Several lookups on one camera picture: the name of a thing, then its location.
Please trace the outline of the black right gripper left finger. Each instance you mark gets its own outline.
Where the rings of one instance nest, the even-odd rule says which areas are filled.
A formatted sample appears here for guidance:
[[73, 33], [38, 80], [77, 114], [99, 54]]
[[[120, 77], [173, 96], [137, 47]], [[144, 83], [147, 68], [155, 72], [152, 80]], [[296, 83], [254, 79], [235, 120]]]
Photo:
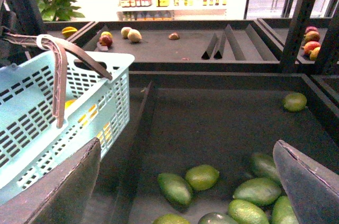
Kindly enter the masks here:
[[93, 138], [60, 165], [1, 206], [1, 223], [81, 223], [100, 168]]

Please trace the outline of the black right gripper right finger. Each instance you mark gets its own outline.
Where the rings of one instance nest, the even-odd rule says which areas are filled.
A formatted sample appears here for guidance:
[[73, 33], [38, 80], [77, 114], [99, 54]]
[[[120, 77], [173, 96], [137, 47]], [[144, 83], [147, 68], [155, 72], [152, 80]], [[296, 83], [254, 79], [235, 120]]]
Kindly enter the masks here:
[[283, 140], [273, 147], [280, 182], [299, 223], [338, 223], [338, 175]]

